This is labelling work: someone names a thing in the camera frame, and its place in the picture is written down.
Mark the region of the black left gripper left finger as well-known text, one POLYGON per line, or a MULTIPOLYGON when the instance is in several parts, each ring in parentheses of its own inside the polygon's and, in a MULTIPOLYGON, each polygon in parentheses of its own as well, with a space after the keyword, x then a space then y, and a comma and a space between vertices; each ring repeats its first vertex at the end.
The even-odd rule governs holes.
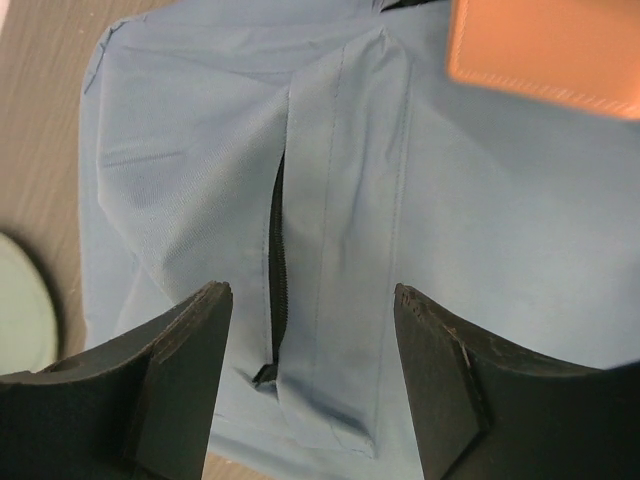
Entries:
POLYGON ((1 379, 5 479, 198 479, 233 295, 211 282, 160 316, 1 379))

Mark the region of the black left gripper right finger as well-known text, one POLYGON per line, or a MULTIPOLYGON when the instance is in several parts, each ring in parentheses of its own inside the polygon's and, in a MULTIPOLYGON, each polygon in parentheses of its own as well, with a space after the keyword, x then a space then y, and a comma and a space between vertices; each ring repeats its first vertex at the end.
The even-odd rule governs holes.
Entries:
POLYGON ((638 477, 637 363, 539 354, 402 284, 394 320, 425 478, 638 477))

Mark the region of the light blue student backpack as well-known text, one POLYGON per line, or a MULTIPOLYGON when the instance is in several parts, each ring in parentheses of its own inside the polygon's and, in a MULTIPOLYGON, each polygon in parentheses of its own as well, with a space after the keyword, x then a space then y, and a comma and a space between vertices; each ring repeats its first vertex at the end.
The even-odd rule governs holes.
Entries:
POLYGON ((399 283, 552 357, 638 358, 638 126, 454 84, 449 11, 180 1, 100 38, 86 344, 229 283, 214 452, 280 479, 420 478, 399 283))

